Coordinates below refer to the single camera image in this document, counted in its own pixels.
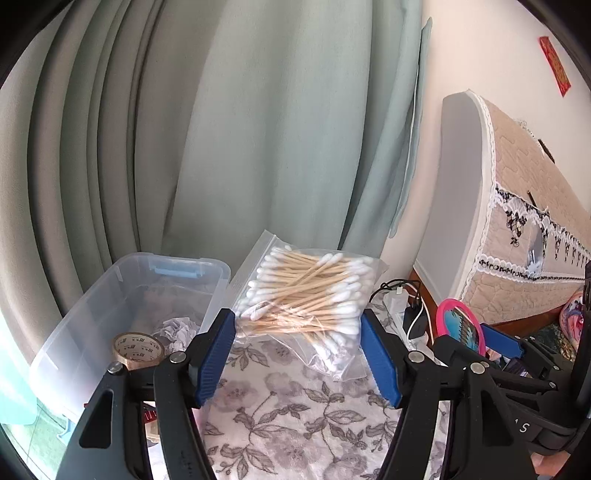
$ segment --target packing tape roll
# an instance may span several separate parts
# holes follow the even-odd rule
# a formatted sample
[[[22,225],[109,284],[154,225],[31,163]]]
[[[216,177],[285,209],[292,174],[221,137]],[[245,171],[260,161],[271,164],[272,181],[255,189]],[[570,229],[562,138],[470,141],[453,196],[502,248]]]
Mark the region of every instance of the packing tape roll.
[[[113,339],[113,352],[118,362],[127,370],[153,367],[164,358],[162,343],[150,335],[139,332],[126,332]]]

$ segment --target crumpled paper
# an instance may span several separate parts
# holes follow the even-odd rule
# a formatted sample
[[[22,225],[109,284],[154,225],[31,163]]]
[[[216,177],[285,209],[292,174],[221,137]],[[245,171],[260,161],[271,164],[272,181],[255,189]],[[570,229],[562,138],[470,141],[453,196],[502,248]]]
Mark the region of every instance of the crumpled paper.
[[[185,351],[193,337],[197,335],[199,325],[192,322],[189,317],[177,317],[162,322],[160,329],[152,336],[160,336],[170,340],[170,344],[164,347],[166,354]]]

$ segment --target lace trim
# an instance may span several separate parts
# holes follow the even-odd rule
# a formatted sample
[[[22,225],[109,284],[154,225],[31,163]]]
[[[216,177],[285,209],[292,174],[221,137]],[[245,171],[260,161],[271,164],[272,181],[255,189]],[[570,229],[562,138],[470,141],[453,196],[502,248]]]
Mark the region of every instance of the lace trim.
[[[520,265],[515,265],[514,263],[488,255],[482,255],[476,263],[478,265],[478,271],[512,281],[554,283],[556,281],[581,282],[585,280],[584,275],[561,275],[547,272],[535,273]]]
[[[563,242],[565,262],[569,259],[569,251],[571,249],[571,265],[574,264],[575,258],[577,259],[577,266],[579,266],[581,259],[583,260],[581,266],[584,266],[591,258],[591,251],[585,248],[566,228],[551,220],[548,209],[540,210],[534,207],[523,198],[504,190],[498,183],[495,185],[494,204],[503,208],[503,211],[507,214],[523,220],[529,220],[540,227],[544,240],[544,258],[546,256],[548,234],[552,234],[556,239],[555,259],[558,259],[560,245]]]
[[[471,94],[474,95],[476,102],[480,106],[480,109],[484,115],[484,120],[486,122],[486,137],[487,137],[489,149],[491,152],[491,191],[489,192],[488,204],[486,205],[486,222],[484,224],[484,228],[482,229],[482,234],[480,236],[480,243],[478,245],[478,248],[476,249],[476,258],[474,259],[474,263],[472,264],[472,268],[470,269],[470,271],[468,272],[468,275],[466,277],[466,283],[464,285],[464,288],[462,289],[462,294],[460,295],[460,301],[462,301],[464,299],[464,297],[466,296],[466,293],[468,292],[468,286],[472,282],[472,279],[474,278],[474,275],[476,275],[476,272],[478,270],[478,259],[482,255],[482,250],[483,250],[485,242],[486,242],[486,236],[488,235],[488,229],[491,224],[492,209],[495,206],[496,147],[495,147],[495,136],[493,133],[494,130],[493,130],[493,126],[492,126],[491,113],[488,111],[488,107],[482,97],[475,94],[474,92],[471,92]]]

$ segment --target pink object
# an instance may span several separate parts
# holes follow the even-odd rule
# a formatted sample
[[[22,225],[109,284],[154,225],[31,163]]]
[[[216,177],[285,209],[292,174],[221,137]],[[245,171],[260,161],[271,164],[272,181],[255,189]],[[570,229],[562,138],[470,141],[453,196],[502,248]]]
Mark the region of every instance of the pink object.
[[[485,346],[484,334],[482,333],[482,328],[480,328],[480,323],[478,322],[477,318],[474,316],[472,311],[459,300],[445,299],[445,300],[443,300],[443,302],[441,302],[439,304],[439,307],[437,308],[437,314],[435,317],[435,322],[436,322],[436,326],[437,326],[437,335],[438,336],[439,335],[449,335],[458,341],[462,341],[462,340],[460,340],[460,332],[459,332],[460,327],[458,327],[458,331],[453,331],[453,332],[450,332],[447,327],[446,312],[450,312],[450,313],[452,313],[452,315],[454,315],[456,318],[458,318],[458,315],[455,315],[453,313],[454,310],[460,310],[459,315],[463,316],[463,321],[466,321],[465,320],[466,318],[468,318],[470,320],[470,323],[473,325],[473,327],[476,331],[476,336],[478,337],[478,353],[481,354],[482,356],[484,356],[484,354],[486,353],[486,346]]]
[[[578,351],[583,331],[583,287],[574,292],[564,304],[559,321],[562,333],[573,345],[574,351]]]

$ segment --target cotton swab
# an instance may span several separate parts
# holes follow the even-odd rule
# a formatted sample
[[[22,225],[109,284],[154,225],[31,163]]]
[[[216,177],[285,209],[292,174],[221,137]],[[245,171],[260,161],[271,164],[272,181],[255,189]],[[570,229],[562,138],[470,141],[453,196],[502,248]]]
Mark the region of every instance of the cotton swab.
[[[300,333],[329,372],[358,342],[375,260],[273,247],[237,303],[240,335]]]

